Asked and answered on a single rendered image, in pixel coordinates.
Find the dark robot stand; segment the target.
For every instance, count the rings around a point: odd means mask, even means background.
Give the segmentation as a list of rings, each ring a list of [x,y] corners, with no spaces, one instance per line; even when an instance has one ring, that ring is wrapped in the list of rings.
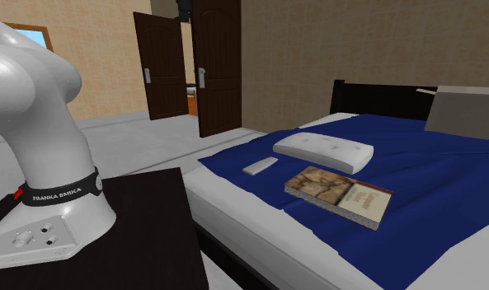
[[[67,260],[0,269],[0,290],[209,290],[180,168],[103,185],[114,226]]]

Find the bed with blue blanket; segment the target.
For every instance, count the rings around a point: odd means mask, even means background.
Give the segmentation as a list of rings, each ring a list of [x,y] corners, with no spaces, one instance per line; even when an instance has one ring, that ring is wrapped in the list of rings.
[[[308,163],[283,154],[285,130],[205,157],[183,177],[203,233],[279,290],[489,290],[489,139],[428,132],[429,87],[334,83],[310,133],[374,147],[357,180],[392,192],[377,230],[296,198]]]

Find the small white remote control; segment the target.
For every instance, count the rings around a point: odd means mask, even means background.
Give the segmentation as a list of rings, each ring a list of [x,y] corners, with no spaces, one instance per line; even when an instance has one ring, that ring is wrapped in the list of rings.
[[[247,166],[242,169],[243,172],[247,173],[248,175],[256,175],[263,170],[267,169],[268,167],[272,166],[278,161],[277,158],[275,157],[267,157],[265,159],[262,159],[260,161],[257,161],[250,166]]]

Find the grey cardboard box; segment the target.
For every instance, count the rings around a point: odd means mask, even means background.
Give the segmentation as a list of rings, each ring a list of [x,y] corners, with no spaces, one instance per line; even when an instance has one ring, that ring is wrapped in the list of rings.
[[[416,90],[434,96],[425,131],[489,139],[489,87],[438,86],[436,91]]]

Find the brown and cream book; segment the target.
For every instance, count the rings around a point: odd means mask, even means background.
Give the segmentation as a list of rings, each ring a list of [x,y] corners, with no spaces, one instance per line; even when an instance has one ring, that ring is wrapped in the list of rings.
[[[378,230],[393,193],[314,166],[288,180],[284,191],[373,231]]]

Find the dark brown door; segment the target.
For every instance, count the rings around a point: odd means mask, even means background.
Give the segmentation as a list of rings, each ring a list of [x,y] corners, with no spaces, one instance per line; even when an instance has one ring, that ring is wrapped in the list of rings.
[[[191,28],[202,138],[242,126],[241,0],[192,0]]]
[[[149,118],[188,114],[181,23],[142,12],[133,17]]]

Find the window with wooden frame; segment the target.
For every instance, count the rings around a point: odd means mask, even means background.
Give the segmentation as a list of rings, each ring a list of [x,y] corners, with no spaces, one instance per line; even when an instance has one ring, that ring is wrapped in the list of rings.
[[[47,48],[48,50],[54,51],[49,37],[49,32],[45,26],[33,26],[10,22],[6,22],[6,25],[23,34],[27,38],[35,41],[37,44]]]

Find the large white remote control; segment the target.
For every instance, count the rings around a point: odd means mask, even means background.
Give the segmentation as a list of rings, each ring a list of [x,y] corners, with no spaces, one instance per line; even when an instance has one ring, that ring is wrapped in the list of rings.
[[[319,133],[301,132],[275,143],[273,151],[353,175],[369,163],[374,147]]]

